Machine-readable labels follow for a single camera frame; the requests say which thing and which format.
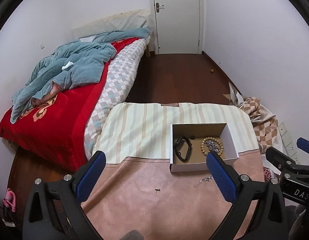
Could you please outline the black smart watch band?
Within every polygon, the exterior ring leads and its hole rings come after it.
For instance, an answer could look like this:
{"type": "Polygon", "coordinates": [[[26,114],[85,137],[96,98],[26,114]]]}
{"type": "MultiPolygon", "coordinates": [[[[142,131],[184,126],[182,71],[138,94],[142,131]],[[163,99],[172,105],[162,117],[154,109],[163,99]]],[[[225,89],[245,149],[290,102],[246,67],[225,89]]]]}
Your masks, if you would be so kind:
{"type": "Polygon", "coordinates": [[[192,144],[189,138],[180,136],[173,145],[173,152],[179,161],[187,163],[192,153],[192,144]]]}

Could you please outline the red white plastic bag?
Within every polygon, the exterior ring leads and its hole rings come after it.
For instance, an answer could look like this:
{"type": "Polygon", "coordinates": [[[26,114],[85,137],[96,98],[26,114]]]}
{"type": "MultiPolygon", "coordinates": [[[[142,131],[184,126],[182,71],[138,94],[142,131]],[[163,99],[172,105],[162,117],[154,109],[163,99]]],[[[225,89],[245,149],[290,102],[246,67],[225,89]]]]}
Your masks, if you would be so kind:
{"type": "Polygon", "coordinates": [[[270,168],[263,167],[263,175],[265,182],[270,181],[271,179],[280,179],[280,176],[276,173],[274,173],[270,168]]]}

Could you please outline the brown checkered cloth bag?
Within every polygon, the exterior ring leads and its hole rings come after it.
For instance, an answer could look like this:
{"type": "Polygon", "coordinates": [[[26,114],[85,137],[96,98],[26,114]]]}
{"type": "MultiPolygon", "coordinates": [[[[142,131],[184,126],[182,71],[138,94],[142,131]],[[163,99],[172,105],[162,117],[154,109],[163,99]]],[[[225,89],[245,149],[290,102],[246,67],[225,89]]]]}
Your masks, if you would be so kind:
{"type": "Polygon", "coordinates": [[[223,96],[229,100],[229,105],[236,106],[249,116],[261,154],[270,147],[283,152],[276,115],[261,104],[260,98],[243,96],[231,83],[229,94],[223,96]]]}

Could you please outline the pink striped table cloth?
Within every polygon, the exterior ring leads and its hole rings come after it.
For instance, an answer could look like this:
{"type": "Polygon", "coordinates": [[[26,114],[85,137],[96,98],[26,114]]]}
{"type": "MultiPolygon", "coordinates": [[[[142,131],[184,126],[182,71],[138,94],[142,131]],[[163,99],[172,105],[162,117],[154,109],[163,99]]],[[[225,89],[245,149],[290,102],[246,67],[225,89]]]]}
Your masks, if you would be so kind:
{"type": "Polygon", "coordinates": [[[200,123],[228,124],[239,153],[234,168],[253,180],[263,180],[253,126],[237,107],[118,104],[95,145],[95,150],[106,154],[106,168],[82,204],[104,239],[120,239],[132,230],[145,239],[208,239],[212,235],[230,203],[208,172],[170,172],[170,126],[200,123]]]}

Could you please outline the red bed blanket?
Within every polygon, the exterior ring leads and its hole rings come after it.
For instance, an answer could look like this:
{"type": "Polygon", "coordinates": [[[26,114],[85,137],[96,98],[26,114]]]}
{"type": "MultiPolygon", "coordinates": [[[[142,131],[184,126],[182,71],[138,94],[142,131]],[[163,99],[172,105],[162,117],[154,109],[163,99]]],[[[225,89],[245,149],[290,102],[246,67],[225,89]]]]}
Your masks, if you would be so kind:
{"type": "MultiPolygon", "coordinates": [[[[138,39],[128,38],[113,45],[120,51],[138,39]]],[[[0,137],[57,167],[78,170],[89,160],[84,151],[84,130],[105,86],[110,62],[99,83],[60,92],[15,124],[10,123],[8,110],[0,122],[0,137]]]]}

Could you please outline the pink slippers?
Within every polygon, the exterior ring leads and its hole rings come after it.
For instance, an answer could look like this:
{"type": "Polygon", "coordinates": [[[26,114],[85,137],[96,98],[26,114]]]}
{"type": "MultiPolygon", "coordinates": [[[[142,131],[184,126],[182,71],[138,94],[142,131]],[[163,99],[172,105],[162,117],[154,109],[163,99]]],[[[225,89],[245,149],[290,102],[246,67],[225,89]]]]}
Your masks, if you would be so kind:
{"type": "Polygon", "coordinates": [[[10,188],[6,191],[6,196],[3,199],[3,205],[12,212],[16,211],[16,195],[10,188]]]}

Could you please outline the white cardboard box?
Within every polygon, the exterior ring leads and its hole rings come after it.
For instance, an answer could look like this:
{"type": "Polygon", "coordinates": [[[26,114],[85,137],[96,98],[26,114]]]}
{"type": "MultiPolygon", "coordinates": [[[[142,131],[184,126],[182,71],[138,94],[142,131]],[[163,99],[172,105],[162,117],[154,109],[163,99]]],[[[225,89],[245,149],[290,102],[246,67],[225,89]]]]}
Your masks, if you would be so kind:
{"type": "Polygon", "coordinates": [[[206,171],[206,156],[216,152],[226,164],[232,165],[239,158],[228,124],[172,124],[170,126],[170,172],[206,171]],[[192,153],[187,163],[182,163],[173,152],[173,145],[180,136],[189,138],[192,153]]]}

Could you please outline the white tissue on quilt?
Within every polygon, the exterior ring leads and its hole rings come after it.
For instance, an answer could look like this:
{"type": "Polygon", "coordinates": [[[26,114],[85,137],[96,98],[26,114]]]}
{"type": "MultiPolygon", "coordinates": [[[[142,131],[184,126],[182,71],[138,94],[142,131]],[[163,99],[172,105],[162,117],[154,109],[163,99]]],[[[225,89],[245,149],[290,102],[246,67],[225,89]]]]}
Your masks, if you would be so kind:
{"type": "Polygon", "coordinates": [[[68,61],[64,66],[62,66],[62,70],[70,69],[74,65],[73,62],[68,61]]]}

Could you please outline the teal blue quilt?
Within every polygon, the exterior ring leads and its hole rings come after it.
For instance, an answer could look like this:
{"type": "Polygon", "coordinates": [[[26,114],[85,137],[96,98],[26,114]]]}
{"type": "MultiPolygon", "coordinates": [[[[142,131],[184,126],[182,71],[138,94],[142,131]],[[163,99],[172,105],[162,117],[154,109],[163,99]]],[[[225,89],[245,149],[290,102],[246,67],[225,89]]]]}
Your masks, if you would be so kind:
{"type": "Polygon", "coordinates": [[[36,64],[26,85],[13,95],[10,123],[15,124],[41,100],[46,101],[64,90],[99,83],[105,64],[119,51],[113,42],[146,39],[150,33],[148,27],[111,31],[59,46],[36,64]]]}

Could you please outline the checkered white grey quilt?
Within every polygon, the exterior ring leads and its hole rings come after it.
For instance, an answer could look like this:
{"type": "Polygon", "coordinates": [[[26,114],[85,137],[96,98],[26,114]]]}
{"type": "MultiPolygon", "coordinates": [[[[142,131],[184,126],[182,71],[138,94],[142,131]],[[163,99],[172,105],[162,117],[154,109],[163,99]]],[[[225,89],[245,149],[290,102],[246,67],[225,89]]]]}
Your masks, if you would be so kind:
{"type": "Polygon", "coordinates": [[[93,155],[97,137],[102,131],[111,109],[126,100],[135,81],[138,66],[151,36],[140,38],[118,51],[110,62],[105,86],[84,130],[86,158],[93,155]]]}

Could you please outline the pale checkered pillow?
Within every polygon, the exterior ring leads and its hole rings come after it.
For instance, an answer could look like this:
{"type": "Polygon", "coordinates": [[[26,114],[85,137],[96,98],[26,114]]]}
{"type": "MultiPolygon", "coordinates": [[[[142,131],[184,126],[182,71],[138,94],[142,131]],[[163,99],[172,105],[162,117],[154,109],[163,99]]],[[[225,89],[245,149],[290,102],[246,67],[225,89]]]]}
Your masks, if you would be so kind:
{"type": "Polygon", "coordinates": [[[153,27],[152,15],[146,9],[123,12],[86,23],[71,30],[73,38],[79,39],[91,35],[112,31],[128,31],[144,27],[153,27]]]}

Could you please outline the white door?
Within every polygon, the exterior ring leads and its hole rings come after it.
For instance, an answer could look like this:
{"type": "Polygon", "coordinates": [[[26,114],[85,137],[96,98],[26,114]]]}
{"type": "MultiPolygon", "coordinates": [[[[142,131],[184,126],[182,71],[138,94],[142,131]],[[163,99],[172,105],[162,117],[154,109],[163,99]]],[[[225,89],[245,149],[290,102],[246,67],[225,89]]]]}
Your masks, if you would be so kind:
{"type": "Polygon", "coordinates": [[[203,0],[151,0],[157,54],[200,54],[203,0]]]}

